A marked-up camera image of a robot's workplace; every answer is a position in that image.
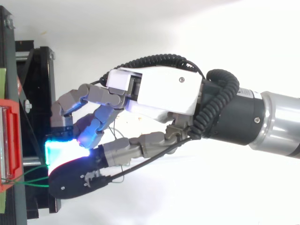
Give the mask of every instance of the silver metal cylinder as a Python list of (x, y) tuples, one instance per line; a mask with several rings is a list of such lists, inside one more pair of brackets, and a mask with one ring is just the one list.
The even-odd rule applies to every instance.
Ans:
[(254, 150), (295, 157), (300, 153), (300, 99), (263, 92), (265, 117)]
[(24, 157), (23, 166), (37, 166), (41, 165), (38, 157)]
[(15, 60), (17, 62), (26, 61), (28, 58), (29, 52), (16, 52), (15, 53)]

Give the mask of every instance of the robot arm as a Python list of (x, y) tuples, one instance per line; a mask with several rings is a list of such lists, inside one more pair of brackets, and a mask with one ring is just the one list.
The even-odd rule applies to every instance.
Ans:
[[(91, 150), (88, 157), (53, 170), (50, 193), (60, 199), (84, 195), (202, 137), (300, 158), (300, 99), (240, 89), (237, 79), (224, 70), (210, 71), (207, 80), (196, 72), (202, 75), (195, 64), (182, 57), (146, 57), (102, 77), (101, 84), (107, 88), (84, 84), (60, 97), (52, 106), (53, 138), (76, 138)], [(87, 101), (101, 106), (73, 125), (71, 113)], [(94, 148), (104, 129), (124, 109), (173, 123), (165, 134), (121, 138)], [(114, 176), (99, 172), (137, 157), (150, 159)]]

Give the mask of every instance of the metal rod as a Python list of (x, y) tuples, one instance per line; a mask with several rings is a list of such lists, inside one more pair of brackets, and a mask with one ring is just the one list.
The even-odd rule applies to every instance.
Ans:
[(41, 162), (39, 161), (39, 158), (37, 156), (23, 158), (23, 166), (37, 166), (37, 165), (41, 165)]
[(28, 58), (29, 52), (16, 52), (15, 53), (15, 60), (17, 62), (26, 61)]

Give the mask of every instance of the clear plastic object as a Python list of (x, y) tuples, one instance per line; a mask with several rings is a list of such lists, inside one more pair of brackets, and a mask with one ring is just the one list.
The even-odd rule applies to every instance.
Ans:
[(8, 107), (0, 106), (0, 172), (1, 178), (9, 179), (12, 175), (9, 172), (8, 157), (8, 131), (7, 131), (7, 110)]

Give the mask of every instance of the green wire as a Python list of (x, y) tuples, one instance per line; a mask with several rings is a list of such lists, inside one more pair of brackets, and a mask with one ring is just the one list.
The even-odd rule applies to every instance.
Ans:
[(34, 180), (25, 181), (25, 183), (33, 183), (33, 182), (40, 181), (40, 180), (46, 180), (48, 178), (49, 177), (42, 177), (42, 178), (38, 178), (38, 179), (34, 179)]
[(29, 184), (27, 182), (13, 181), (13, 180), (4, 179), (4, 178), (1, 178), (1, 180), (5, 180), (5, 181), (11, 182), (13, 184), (24, 184), (24, 185), (33, 186), (33, 187), (39, 187), (39, 188), (48, 188), (49, 187), (49, 185)]
[(48, 165), (39, 165), (39, 166), (37, 166), (37, 167), (34, 167), (34, 168), (28, 170), (27, 172), (23, 173), (22, 175), (18, 176), (18, 177), (17, 177), (16, 179), (14, 179), (13, 181), (16, 181), (16, 180), (19, 179), (20, 177), (23, 177), (24, 175), (26, 175), (26, 174), (28, 174), (28, 173), (30, 173), (30, 172), (32, 172), (32, 171), (35, 171), (35, 170), (37, 170), (37, 169), (39, 169), (39, 168), (43, 168), (43, 167), (47, 167), (47, 166), (48, 166)]

